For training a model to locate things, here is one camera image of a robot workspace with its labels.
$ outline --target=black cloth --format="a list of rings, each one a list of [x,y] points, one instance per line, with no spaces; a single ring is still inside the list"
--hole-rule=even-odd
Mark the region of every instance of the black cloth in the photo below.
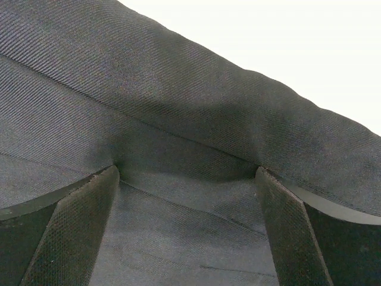
[[[0,208],[112,164],[91,286],[278,285],[260,166],[381,216],[359,123],[115,0],[1,0]]]

